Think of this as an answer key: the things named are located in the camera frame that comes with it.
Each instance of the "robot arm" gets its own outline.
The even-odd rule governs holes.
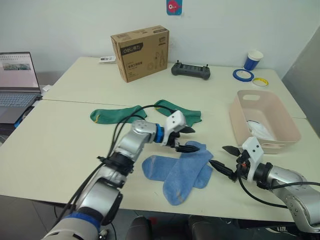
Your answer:
[[[111,223],[119,209],[123,198],[119,189],[126,183],[128,174],[133,172],[134,163],[145,144],[161,143],[184,153],[199,150],[195,146],[180,145],[177,141],[179,132],[194,132],[186,126],[186,119],[181,111],[171,114],[164,127],[145,120],[133,122],[131,130],[120,140],[110,158],[100,158],[105,165],[82,191],[76,203],[76,211],[62,219],[43,239],[98,239],[100,225]]]
[[[211,160],[210,163],[215,169],[234,182],[238,174],[249,182],[256,182],[259,188],[271,191],[284,202],[300,231],[320,232],[320,192],[309,185],[301,184],[277,188],[283,184],[306,182],[304,176],[295,171],[273,166],[270,162],[262,163],[264,152],[256,137],[249,137],[243,143],[242,153],[233,146],[224,146],[223,149],[238,157],[237,171],[233,172],[221,162]]]

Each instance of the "brown cardboard box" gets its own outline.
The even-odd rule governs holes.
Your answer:
[[[169,30],[153,26],[111,36],[120,74],[127,83],[168,66]]]

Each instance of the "black remote controller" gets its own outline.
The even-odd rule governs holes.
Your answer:
[[[206,66],[193,66],[182,64],[178,60],[171,68],[171,73],[175,76],[185,75],[208,80],[208,78],[210,77],[210,68],[208,67],[208,64]]]

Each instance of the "laptop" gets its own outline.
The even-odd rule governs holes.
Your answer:
[[[0,52],[0,123],[15,123],[40,95],[30,52]]]

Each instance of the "black cable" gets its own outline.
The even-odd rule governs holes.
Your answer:
[[[6,138],[4,138],[3,136],[0,136],[0,138],[2,138],[3,139],[3,141],[2,140],[0,140],[0,143],[5,143],[5,141],[7,140]]]
[[[320,186],[319,182],[314,182],[314,181],[296,181],[296,182],[290,182],[286,184],[281,184],[278,186],[271,186],[269,189],[280,189],[280,188],[285,188],[285,187],[290,187],[290,186],[295,186],[295,185],[315,185],[315,186]]]
[[[110,147],[110,150],[109,150],[109,153],[107,155],[107,158],[110,157],[110,154],[112,153],[117,141],[118,141],[118,138],[120,136],[120,133],[123,129],[123,127],[125,126],[125,124],[127,123],[127,121],[132,117],[134,116],[137,112],[143,110],[143,109],[147,109],[147,108],[162,108],[162,109],[167,109],[170,113],[174,113],[175,110],[169,108],[169,107],[166,107],[166,106],[162,106],[162,105],[156,105],[156,104],[152,104],[152,105],[146,105],[146,106],[142,106],[141,108],[135,110],[133,113],[131,113],[129,116],[126,116],[124,117],[123,119],[121,119],[115,126],[115,129],[113,131],[113,136],[112,136],[112,143],[111,143],[111,147]],[[122,126],[121,128],[119,129],[118,131],[118,134],[116,136],[116,139],[115,139],[115,135],[116,135],[116,131],[118,129],[118,126],[122,123]]]
[[[120,128],[119,131],[118,131],[118,134],[117,134],[117,136],[116,136],[116,139],[115,139],[115,141],[114,141],[114,145],[115,145],[116,142],[118,141],[118,138],[119,138],[119,136],[120,136],[120,133],[121,133],[123,127],[125,126],[125,124],[127,123],[127,121],[128,121],[134,114],[136,114],[137,112],[141,111],[142,109],[147,109],[147,108],[162,108],[162,109],[167,109],[167,110],[168,110],[170,113],[172,113],[172,114],[175,112],[175,110],[173,110],[173,109],[171,109],[171,108],[169,108],[169,107],[166,107],[166,106],[162,106],[162,105],[152,104],[152,105],[142,106],[141,108],[139,108],[139,109],[135,110],[133,113],[131,113],[129,116],[127,116],[127,117],[125,117],[124,119],[122,119],[119,123],[117,123],[117,125],[115,126],[115,131],[116,131],[116,129],[118,128],[118,126],[120,125],[120,123],[123,122],[122,125],[121,125],[121,128]]]
[[[177,214],[173,214],[173,216],[170,218],[170,220],[168,221],[168,224],[171,223],[171,221],[176,217]]]
[[[124,117],[123,119],[121,119],[117,125],[115,126],[115,129],[113,131],[113,135],[112,135],[112,141],[111,141],[111,146],[110,146],[110,149],[109,149],[109,152],[106,156],[106,158],[109,158],[115,145],[116,145],[116,142],[120,136],[120,133],[124,127],[124,125],[127,123],[127,121],[131,118],[131,117],[138,117],[138,118],[142,118],[141,116],[139,115],[136,115],[137,112],[143,110],[143,109],[146,109],[146,108],[163,108],[163,109],[167,109],[169,110],[171,113],[174,113],[175,111],[170,109],[169,107],[166,107],[166,106],[162,106],[162,105],[156,105],[156,104],[152,104],[152,105],[146,105],[146,106],[143,106],[143,107],[140,107],[139,109],[135,110],[133,113],[131,113],[129,116],[126,116]],[[116,136],[116,132],[117,132],[117,128],[118,126],[120,125],[120,123],[122,123],[122,126],[121,128],[119,129],[118,131],[118,134]],[[76,202],[78,201],[78,199],[80,198],[81,196],[81,193],[82,191],[84,190],[84,188],[86,187],[86,185],[88,184],[88,182],[90,181],[90,179],[93,177],[93,175],[96,173],[96,171],[101,168],[102,166],[104,165],[104,163],[101,163],[99,166],[97,166],[93,171],[92,173],[83,181],[83,183],[81,184],[81,186],[76,190],[76,192],[72,195],[71,199],[69,200],[69,202],[64,206],[61,214],[59,215],[59,217],[56,219],[56,221],[54,222],[53,226],[55,226],[63,217],[63,215],[66,213],[67,209],[70,209],[70,213],[72,213],[75,209],[76,209]]]
[[[49,231],[47,230],[46,225],[45,225],[44,222],[42,221],[42,218],[40,217],[40,214],[39,214],[39,212],[38,212],[38,210],[37,210],[37,208],[36,208],[36,205],[35,205],[34,201],[31,200],[31,204],[32,204],[32,206],[33,206],[33,208],[34,208],[34,210],[35,210],[35,213],[38,215],[38,219],[39,219],[40,222],[42,223],[42,226],[43,226],[43,228],[44,228],[44,230],[45,230],[45,233],[47,234]]]
[[[271,202],[267,202],[267,201],[264,201],[260,198],[257,198],[256,196],[252,195],[248,189],[246,189],[244,183],[242,182],[242,178],[241,178],[241,167],[242,165],[239,163],[238,164],[238,167],[237,167],[237,175],[238,175],[238,180],[239,180],[239,183],[242,187],[242,189],[245,191],[246,194],[248,194],[251,198],[253,198],[254,200],[262,203],[262,204],[266,204],[266,205],[269,205],[269,206],[272,206],[272,207],[277,207],[277,208],[283,208],[283,209],[287,209],[287,206],[285,205],[280,205],[280,204],[275,204],[275,203],[271,203]]]
[[[72,214],[74,212],[74,210],[76,209],[76,203],[79,200],[82,191],[85,189],[86,185],[89,183],[89,181],[91,180],[91,178],[93,177],[93,175],[96,173],[96,171],[99,170],[99,168],[101,168],[103,165],[105,165],[103,162],[100,163],[99,166],[96,167],[95,170],[93,170],[93,172],[86,178],[86,180],[82,183],[82,185],[78,188],[79,193],[77,194],[77,196],[75,197],[74,201],[73,201],[73,205],[71,206],[70,209],[70,214]]]
[[[111,226],[112,226],[113,232],[114,232],[114,240],[117,240],[117,232],[116,232],[115,226],[113,225],[112,222],[111,222]]]
[[[56,206],[53,206],[53,211],[54,211],[55,218],[57,219],[58,215],[57,215],[57,211],[56,211]]]
[[[60,220],[62,219],[62,217],[64,216],[64,214],[66,213],[67,209],[70,208],[72,201],[75,199],[75,197],[77,195],[80,195],[82,190],[85,188],[85,186],[87,185],[87,183],[89,182],[89,180],[92,178],[92,176],[96,173],[96,171],[101,168],[104,165],[104,163],[100,163],[99,166],[97,166],[92,172],[91,174],[83,181],[83,183],[81,184],[81,186],[75,191],[75,193],[72,195],[72,197],[70,198],[70,200],[68,201],[68,203],[64,206],[61,214],[58,216],[58,218],[55,220],[53,226],[57,225],[58,222],[60,222]]]

